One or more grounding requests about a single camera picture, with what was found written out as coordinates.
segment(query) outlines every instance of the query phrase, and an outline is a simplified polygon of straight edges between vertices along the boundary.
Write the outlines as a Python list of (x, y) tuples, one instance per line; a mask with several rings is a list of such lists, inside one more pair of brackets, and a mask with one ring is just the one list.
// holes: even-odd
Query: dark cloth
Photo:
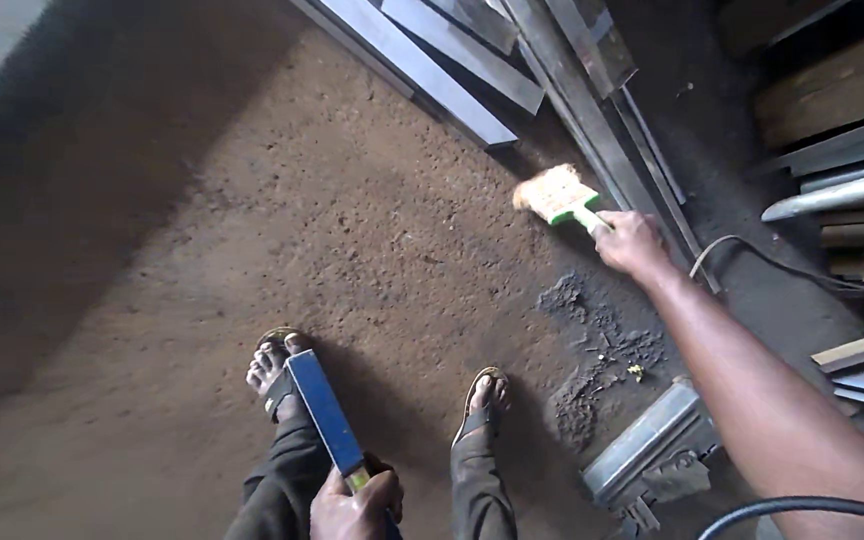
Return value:
[[(470, 434), (452, 448), (452, 524), (459, 540), (518, 536), (489, 436)], [(331, 466), (329, 452), (305, 409), (280, 423), (268, 458), (246, 478), (245, 502), (225, 540), (308, 538), (312, 499)]]
[(452, 448), (452, 532), (457, 540), (519, 537), (488, 429), (462, 437)]
[(302, 407), (278, 425), (267, 459), (246, 478), (245, 501), (225, 540), (308, 538), (312, 499), (331, 466), (326, 445)]

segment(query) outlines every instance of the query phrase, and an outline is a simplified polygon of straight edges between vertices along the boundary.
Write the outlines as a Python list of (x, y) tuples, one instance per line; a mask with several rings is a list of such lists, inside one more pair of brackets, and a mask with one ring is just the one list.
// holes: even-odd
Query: forearm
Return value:
[[(639, 279), (736, 467), (763, 497), (864, 501), (864, 436), (714, 298), (671, 265)], [(786, 514), (792, 538), (864, 534), (864, 519)]]

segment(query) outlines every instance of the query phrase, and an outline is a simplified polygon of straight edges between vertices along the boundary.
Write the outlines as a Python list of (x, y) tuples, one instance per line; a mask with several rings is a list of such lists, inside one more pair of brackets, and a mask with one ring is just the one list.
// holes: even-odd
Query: foot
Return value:
[(486, 430), (490, 430), (493, 434), (496, 432), (502, 415), (509, 411), (508, 387), (509, 384), (502, 378), (487, 374), (479, 378), (478, 382), (475, 383), (472, 399), (468, 403), (468, 414), (472, 416), (475, 412), (485, 409), (486, 405), (491, 404), (491, 420), (463, 435), (459, 439), (460, 441), (476, 434), (485, 434)]
[[(270, 339), (259, 345), (252, 355), (253, 360), (248, 364), (246, 372), (246, 383), (259, 397), (264, 398), (269, 387), (282, 374), (286, 359), (312, 348), (309, 338), (297, 332), (286, 336), (283, 343), (284, 347), (278, 340)], [(299, 405), (299, 396), (289, 394), (282, 398), (275, 411), (269, 412), (273, 413), (273, 418), (278, 422), (284, 422), (299, 412)]]

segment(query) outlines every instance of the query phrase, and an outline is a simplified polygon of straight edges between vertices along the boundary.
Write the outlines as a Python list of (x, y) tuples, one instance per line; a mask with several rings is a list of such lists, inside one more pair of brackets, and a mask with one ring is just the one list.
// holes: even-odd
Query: electric cable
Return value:
[(838, 497), (775, 497), (763, 498), (728, 512), (715, 520), (699, 536), (699, 540), (712, 540), (738, 522), (752, 518), (794, 511), (821, 511), (864, 517), (864, 502)]
[(848, 282), (843, 279), (837, 279), (831, 276), (823, 276), (822, 274), (816, 274), (808, 270), (795, 268), (783, 262), (779, 262), (768, 254), (765, 254), (765, 252), (756, 247), (752, 242), (746, 240), (745, 238), (737, 234), (726, 234), (725, 236), (722, 236), (721, 238), (718, 238), (714, 242), (708, 244), (708, 246), (705, 247), (705, 249), (703, 249), (701, 253), (699, 253), (699, 256), (695, 258), (695, 264), (692, 265), (692, 270), (688, 273), (688, 276), (692, 279), (695, 279), (695, 273), (698, 272), (699, 268), (702, 267), (702, 263), (706, 260), (706, 257), (709, 255), (709, 253), (711, 253), (717, 246), (719, 246), (726, 240), (738, 240), (747, 248), (749, 248), (752, 253), (762, 258), (762, 260), (766, 263), (772, 264), (774, 267), (785, 270), (790, 274), (809, 279), (819, 284), (820, 286), (825, 287), (826, 289), (830, 289), (836, 292), (864, 292), (864, 285)]

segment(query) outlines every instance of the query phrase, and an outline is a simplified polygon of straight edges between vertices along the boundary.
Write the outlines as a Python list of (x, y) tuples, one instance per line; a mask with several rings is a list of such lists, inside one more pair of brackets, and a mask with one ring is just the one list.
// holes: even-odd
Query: hand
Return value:
[(332, 467), (325, 483), (312, 499), (313, 540), (384, 540), (386, 509), (396, 523), (402, 521), (402, 486), (389, 468), (366, 482), (355, 495)]
[(656, 218), (636, 211), (600, 211), (596, 214), (613, 229), (595, 227), (595, 251), (608, 266), (642, 282), (658, 272), (675, 268), (669, 258), (663, 238), (656, 227)]

